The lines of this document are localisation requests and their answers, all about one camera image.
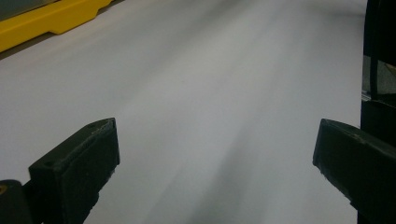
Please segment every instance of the yellow barrier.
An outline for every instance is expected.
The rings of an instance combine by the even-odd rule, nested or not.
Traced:
[[[50,32],[56,35],[96,17],[111,0],[61,0],[0,21],[0,52]]]

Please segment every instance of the floor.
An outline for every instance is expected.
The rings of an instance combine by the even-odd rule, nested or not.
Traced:
[[[363,0],[128,0],[3,54],[0,179],[114,117],[121,164],[86,224],[356,223],[312,165],[360,124]]]

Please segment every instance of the white floor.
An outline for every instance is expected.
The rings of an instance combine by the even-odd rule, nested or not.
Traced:
[[[352,224],[312,165],[358,126],[366,1],[125,0],[0,61],[0,179],[115,117],[121,165],[87,224]]]

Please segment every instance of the yellow plastic barrier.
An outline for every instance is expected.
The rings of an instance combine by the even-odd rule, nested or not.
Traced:
[[[0,52],[50,32],[56,35],[96,17],[111,0],[61,0],[0,21]]]

